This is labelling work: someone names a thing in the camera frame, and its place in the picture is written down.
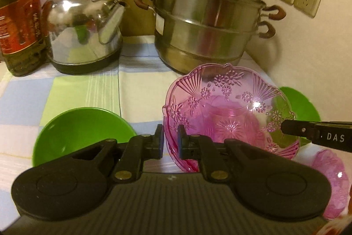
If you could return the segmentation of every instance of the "green bowl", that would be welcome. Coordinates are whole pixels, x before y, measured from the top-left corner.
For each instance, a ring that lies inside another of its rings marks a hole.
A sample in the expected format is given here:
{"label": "green bowl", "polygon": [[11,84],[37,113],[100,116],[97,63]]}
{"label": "green bowl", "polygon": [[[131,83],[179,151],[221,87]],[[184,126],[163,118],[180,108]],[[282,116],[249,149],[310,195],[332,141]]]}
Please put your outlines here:
{"label": "green bowl", "polygon": [[46,124],[33,149],[33,166],[57,159],[107,138],[126,143],[136,133],[123,118],[104,109],[83,107],[59,114]]}
{"label": "green bowl", "polygon": [[[296,120],[312,122],[321,121],[320,115],[314,105],[301,92],[290,87],[281,87],[280,90],[290,102],[292,111],[296,114]],[[306,145],[308,143],[310,143],[309,140],[301,138],[301,145]]]}

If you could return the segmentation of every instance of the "beige wall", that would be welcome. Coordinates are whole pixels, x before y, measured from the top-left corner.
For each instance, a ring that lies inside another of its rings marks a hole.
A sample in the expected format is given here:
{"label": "beige wall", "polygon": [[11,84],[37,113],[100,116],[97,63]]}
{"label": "beige wall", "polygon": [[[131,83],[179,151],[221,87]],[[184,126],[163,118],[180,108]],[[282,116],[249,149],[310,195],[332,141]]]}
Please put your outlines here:
{"label": "beige wall", "polygon": [[280,0],[287,12],[269,40],[253,37],[248,53],[277,85],[304,93],[323,120],[352,121],[352,0],[321,0],[310,18]]}

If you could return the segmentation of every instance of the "brass screw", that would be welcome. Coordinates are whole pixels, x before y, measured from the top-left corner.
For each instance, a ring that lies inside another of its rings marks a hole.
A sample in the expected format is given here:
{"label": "brass screw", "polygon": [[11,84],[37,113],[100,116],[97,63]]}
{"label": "brass screw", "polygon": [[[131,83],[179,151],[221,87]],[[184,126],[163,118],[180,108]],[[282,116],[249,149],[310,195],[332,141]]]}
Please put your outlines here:
{"label": "brass screw", "polygon": [[121,170],[121,171],[115,173],[115,177],[117,179],[126,180],[126,179],[130,179],[132,177],[132,173],[129,172],[128,170]]}
{"label": "brass screw", "polygon": [[224,170],[215,170],[210,173],[210,176],[216,180],[224,180],[228,178],[228,173]]}

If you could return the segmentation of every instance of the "plastic bottle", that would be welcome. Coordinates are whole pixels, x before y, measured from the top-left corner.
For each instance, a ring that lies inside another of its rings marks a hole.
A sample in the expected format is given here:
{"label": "plastic bottle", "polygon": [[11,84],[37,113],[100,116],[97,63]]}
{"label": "plastic bottle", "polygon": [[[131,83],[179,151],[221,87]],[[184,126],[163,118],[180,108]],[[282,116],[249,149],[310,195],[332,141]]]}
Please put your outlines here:
{"label": "plastic bottle", "polygon": [[15,76],[27,75],[45,62],[40,0],[0,0],[0,48]]}

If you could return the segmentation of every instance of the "transparent pink bowl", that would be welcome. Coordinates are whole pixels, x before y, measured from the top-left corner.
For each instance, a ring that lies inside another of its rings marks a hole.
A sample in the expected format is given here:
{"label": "transparent pink bowl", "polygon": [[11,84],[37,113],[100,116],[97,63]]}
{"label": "transparent pink bowl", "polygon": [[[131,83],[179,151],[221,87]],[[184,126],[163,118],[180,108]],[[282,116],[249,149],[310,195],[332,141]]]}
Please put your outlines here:
{"label": "transparent pink bowl", "polygon": [[294,113],[282,92],[255,71],[231,64],[204,64],[170,86],[163,107],[169,153],[185,172],[197,172],[194,160],[178,157],[177,127],[214,142],[236,138],[285,158],[298,152],[299,139],[280,125]]}

